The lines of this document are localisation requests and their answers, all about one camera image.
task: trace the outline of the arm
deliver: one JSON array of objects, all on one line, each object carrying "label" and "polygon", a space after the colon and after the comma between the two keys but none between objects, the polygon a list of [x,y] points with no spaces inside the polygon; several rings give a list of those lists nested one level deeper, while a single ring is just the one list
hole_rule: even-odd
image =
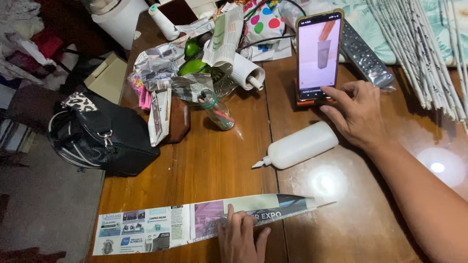
[{"label": "arm", "polygon": [[468,262],[468,202],[400,143],[389,140],[380,114],[379,88],[356,81],[346,83],[342,91],[322,90],[336,99],[346,118],[331,106],[321,110],[377,166],[424,252],[435,262]]}]

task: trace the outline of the paper towel roll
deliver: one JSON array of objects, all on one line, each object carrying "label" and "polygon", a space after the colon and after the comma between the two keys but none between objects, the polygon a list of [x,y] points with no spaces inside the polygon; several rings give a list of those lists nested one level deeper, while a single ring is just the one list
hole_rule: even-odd
[{"label": "paper towel roll", "polygon": [[148,8],[144,0],[121,0],[113,10],[91,17],[123,48],[130,50],[140,12]]},{"label": "paper towel roll", "polygon": [[[231,66],[229,63],[226,63],[219,66],[219,68],[245,90],[250,90],[253,87],[256,87],[258,90],[263,89],[262,83],[265,80],[264,69],[238,53],[235,54],[234,65]],[[249,76],[254,77],[256,81],[251,80],[249,82]]]},{"label": "paper towel roll", "polygon": [[148,10],[149,15],[154,22],[156,22],[167,40],[176,40],[179,37],[180,32],[176,30],[174,24],[158,9],[158,6],[159,4],[152,5]]}]

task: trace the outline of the wooden table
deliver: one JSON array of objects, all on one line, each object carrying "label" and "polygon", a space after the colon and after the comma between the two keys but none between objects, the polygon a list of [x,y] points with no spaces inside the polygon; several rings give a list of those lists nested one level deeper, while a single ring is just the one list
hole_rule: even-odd
[{"label": "wooden table", "polygon": [[[137,30],[142,34],[133,42],[127,73],[140,52],[165,42],[147,12],[140,15]],[[192,108],[191,130],[181,143],[162,146],[161,156],[137,177],[105,178],[98,214],[265,193],[315,196],[320,202],[338,202],[270,224],[266,262],[424,260],[378,170],[342,136],[339,146],[291,168],[250,168],[266,155],[271,142],[320,120],[330,123],[318,109],[294,106],[295,55],[261,66],[265,89],[238,88],[226,101],[236,121],[233,129],[218,131],[203,110]],[[338,70],[338,86],[356,80],[350,65]],[[443,148],[466,164],[468,143],[461,125],[439,112],[422,110],[401,69],[393,71],[397,90],[381,97],[391,136],[414,155]],[[460,91],[456,72],[451,74]],[[121,104],[138,109],[126,83]],[[453,189],[468,199],[468,180]],[[216,238],[155,253],[91,256],[95,231],[96,226],[87,262],[220,261]]]}]

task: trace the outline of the phone case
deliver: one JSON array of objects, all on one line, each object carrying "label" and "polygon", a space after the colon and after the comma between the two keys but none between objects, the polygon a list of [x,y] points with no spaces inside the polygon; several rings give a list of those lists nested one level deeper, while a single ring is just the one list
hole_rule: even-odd
[{"label": "phone case", "polygon": [[[304,103],[304,102],[313,102],[313,101],[316,101],[316,100],[324,100],[324,101],[327,101],[329,100],[329,98],[326,98],[326,99],[309,99],[309,100],[303,100],[303,99],[300,99],[299,98],[299,48],[300,48],[300,45],[299,45],[299,22],[304,20],[304,19],[307,19],[307,18],[311,18],[311,17],[316,17],[316,16],[320,16],[320,15],[327,15],[327,14],[333,14],[333,13],[341,13],[341,22],[340,22],[340,36],[338,38],[338,49],[337,49],[337,58],[339,56],[339,51],[341,49],[341,34],[342,34],[342,31],[343,31],[343,21],[344,21],[344,11],[340,8],[337,8],[337,9],[334,9],[332,11],[328,11],[328,12],[323,12],[323,13],[319,13],[319,14],[314,14],[314,15],[308,15],[308,16],[300,16],[297,21],[296,21],[296,34],[298,34],[297,36],[297,39],[298,41],[296,42],[297,43],[297,51],[296,51],[296,56],[297,56],[297,77],[295,79],[295,82],[296,82],[296,101],[297,101],[297,105],[298,106],[307,106],[307,105],[314,105],[315,103]],[[319,47],[317,49],[317,52],[318,52],[318,58],[319,58],[319,61],[318,61],[318,67],[320,69],[322,68],[325,68],[327,66],[327,63],[328,63],[328,56],[329,56],[329,51],[330,51],[330,42],[331,40],[327,40],[327,41],[323,41],[322,42],[319,42]],[[336,83],[336,79],[338,77],[338,63],[336,64],[336,69],[335,69],[335,83]]]}]

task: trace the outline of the cardboard box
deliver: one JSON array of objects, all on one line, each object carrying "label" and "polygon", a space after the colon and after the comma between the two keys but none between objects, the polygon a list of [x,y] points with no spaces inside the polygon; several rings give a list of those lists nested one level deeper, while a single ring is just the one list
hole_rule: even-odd
[{"label": "cardboard box", "polygon": [[119,104],[126,70],[127,63],[112,53],[85,79],[85,85],[99,96]]}]

